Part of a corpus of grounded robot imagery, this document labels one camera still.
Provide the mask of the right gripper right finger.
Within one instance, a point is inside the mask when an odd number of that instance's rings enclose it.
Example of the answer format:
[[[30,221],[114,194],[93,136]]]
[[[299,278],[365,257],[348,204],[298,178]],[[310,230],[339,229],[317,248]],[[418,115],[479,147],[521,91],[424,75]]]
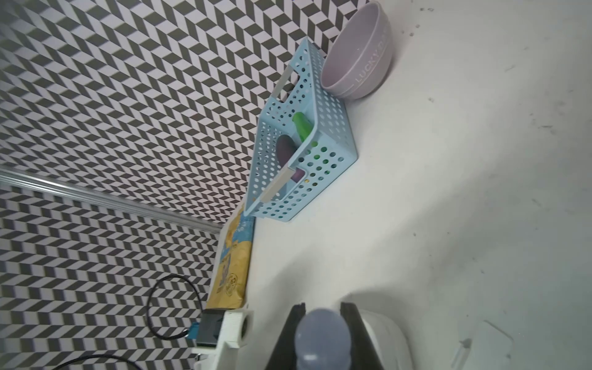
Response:
[[[345,319],[350,331],[351,369],[383,370],[382,363],[357,306],[351,302],[342,302],[340,304],[340,314]]]

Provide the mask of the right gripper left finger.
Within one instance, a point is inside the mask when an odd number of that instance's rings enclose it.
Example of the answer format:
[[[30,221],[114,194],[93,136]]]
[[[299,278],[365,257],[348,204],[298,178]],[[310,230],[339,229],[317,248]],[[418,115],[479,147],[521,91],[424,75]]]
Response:
[[[295,333],[305,315],[305,303],[294,305],[291,308],[265,370],[294,370],[297,368]]]

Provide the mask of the white alarm clock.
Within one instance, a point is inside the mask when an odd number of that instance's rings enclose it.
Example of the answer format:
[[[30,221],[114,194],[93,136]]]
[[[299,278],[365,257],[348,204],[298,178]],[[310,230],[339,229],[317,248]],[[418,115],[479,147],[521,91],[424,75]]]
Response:
[[[383,314],[364,309],[360,314],[382,368],[413,370],[412,356],[401,328]]]

